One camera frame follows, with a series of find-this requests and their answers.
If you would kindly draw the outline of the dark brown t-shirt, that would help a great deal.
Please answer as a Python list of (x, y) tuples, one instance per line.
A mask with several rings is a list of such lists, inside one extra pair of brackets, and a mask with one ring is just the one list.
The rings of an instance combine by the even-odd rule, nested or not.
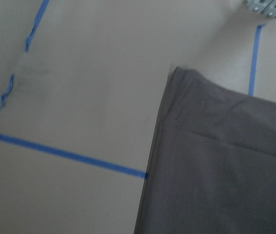
[(137, 234), (276, 234), (276, 103), (176, 68)]

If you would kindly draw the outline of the aluminium frame post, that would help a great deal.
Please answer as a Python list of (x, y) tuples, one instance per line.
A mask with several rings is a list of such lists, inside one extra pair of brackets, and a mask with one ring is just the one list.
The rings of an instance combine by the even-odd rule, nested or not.
[(276, 18), (276, 0), (247, 0), (246, 7), (266, 17)]

